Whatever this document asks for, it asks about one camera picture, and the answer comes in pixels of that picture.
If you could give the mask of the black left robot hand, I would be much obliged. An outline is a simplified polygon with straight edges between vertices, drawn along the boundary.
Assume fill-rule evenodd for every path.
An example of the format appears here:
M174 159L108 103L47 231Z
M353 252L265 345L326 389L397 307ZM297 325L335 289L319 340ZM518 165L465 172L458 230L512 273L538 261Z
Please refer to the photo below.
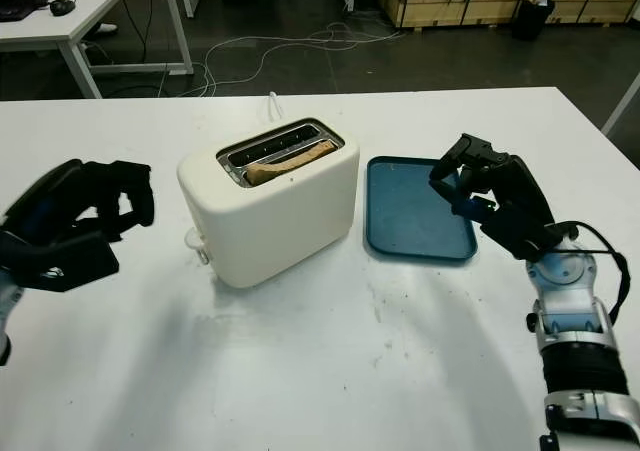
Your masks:
M109 242L154 222L151 167L71 159L48 171L5 212L1 229L37 246L100 232Z

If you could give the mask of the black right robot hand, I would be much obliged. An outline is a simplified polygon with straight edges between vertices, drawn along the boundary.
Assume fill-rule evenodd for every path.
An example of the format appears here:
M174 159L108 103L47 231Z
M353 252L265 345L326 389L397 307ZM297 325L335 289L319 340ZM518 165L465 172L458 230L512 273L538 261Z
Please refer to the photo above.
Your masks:
M429 174L430 186L453 213L480 224L502 208L516 212L517 221L541 225L554 222L549 204L524 161L498 152L490 142L470 134L439 159Z

